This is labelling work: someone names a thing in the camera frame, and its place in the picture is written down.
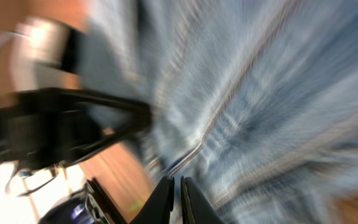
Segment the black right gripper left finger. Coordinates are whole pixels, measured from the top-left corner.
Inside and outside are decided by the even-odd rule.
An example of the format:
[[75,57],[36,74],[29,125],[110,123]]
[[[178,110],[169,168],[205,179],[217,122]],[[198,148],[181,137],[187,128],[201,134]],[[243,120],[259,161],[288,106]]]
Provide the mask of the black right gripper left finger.
[[169,224],[174,204],[175,179],[162,177],[130,224]]

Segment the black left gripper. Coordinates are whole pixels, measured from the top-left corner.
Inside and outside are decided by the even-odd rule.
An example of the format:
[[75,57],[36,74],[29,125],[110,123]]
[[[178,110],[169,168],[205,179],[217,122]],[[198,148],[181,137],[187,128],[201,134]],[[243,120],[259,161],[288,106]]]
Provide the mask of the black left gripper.
[[[102,137],[90,116],[123,125]],[[66,161],[66,167],[73,166],[147,129],[151,120],[147,103],[97,91],[22,91],[16,104],[0,108],[0,164],[19,161],[25,169],[43,169]]]

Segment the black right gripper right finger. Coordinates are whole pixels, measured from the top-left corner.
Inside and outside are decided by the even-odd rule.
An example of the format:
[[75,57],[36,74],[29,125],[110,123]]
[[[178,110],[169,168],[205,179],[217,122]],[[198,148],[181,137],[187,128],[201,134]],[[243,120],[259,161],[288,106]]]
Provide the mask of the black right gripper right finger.
[[223,224],[191,177],[181,177],[183,224]]

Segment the light blue denim jeans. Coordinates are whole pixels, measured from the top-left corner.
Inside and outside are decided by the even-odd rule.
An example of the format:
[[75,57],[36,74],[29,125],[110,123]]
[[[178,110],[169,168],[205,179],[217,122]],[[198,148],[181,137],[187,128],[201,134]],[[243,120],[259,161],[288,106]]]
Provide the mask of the light blue denim jeans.
[[123,142],[226,223],[330,223],[358,194],[358,1],[92,1],[83,86],[150,105]]

